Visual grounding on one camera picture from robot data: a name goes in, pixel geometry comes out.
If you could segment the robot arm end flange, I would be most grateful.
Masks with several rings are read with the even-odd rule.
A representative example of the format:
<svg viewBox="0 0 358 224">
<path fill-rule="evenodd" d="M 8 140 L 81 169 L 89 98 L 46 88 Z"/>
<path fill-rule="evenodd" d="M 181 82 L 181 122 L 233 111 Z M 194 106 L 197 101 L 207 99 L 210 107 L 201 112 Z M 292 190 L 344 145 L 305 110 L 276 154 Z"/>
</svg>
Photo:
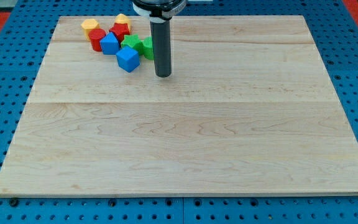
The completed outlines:
<svg viewBox="0 0 358 224">
<path fill-rule="evenodd" d="M 136 13 L 150 21 L 168 21 L 179 14 L 187 4 L 187 0 L 132 0 Z"/>
</svg>

